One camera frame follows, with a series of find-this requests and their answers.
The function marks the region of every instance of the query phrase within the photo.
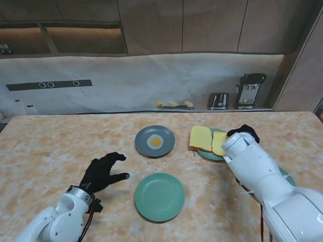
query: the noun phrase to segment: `bread slice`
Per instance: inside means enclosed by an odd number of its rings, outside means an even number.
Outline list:
[[[189,147],[206,152],[212,152],[212,132],[208,127],[193,126],[191,129]]]
[[[224,156],[226,153],[222,149],[222,144],[225,143],[228,136],[225,132],[214,131],[212,140],[212,153],[217,156]]]

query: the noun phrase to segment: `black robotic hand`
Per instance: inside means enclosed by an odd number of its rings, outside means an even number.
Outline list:
[[[113,152],[102,157],[100,160],[92,160],[80,183],[80,187],[91,193],[96,193],[111,184],[128,179],[130,177],[128,173],[110,175],[111,168],[117,160],[124,161],[126,157],[118,152]]]
[[[256,134],[256,131],[248,125],[243,125],[238,129],[230,130],[229,132],[227,132],[227,136],[230,137],[230,136],[234,135],[235,133],[240,133],[240,132],[247,132],[247,133],[251,134],[253,136],[253,138],[255,139],[255,141],[259,144],[260,138]]]

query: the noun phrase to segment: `countertop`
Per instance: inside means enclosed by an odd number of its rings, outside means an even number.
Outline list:
[[[96,194],[85,241],[260,241],[260,208],[236,183],[225,163],[188,148],[192,126],[225,131],[252,126],[261,146],[298,186],[323,190],[323,124],[310,112],[149,113],[18,116],[0,134],[0,241],[13,241],[42,209],[55,207],[70,185],[78,185],[94,158],[118,151],[127,156],[112,173],[131,177]],[[171,129],[174,149],[159,159],[137,153],[136,134],[149,125]],[[134,192],[149,174],[167,172],[185,188],[186,200],[173,220],[144,220]]]

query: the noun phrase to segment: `coffee machine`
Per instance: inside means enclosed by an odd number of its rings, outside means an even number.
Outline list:
[[[243,73],[242,77],[240,78],[240,85],[236,85],[238,95],[234,104],[234,108],[254,108],[260,85],[266,80],[266,78],[267,75],[263,73]]]

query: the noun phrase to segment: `fried egg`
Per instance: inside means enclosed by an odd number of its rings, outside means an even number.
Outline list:
[[[147,139],[147,145],[153,150],[158,150],[163,146],[164,140],[160,135],[151,135]]]

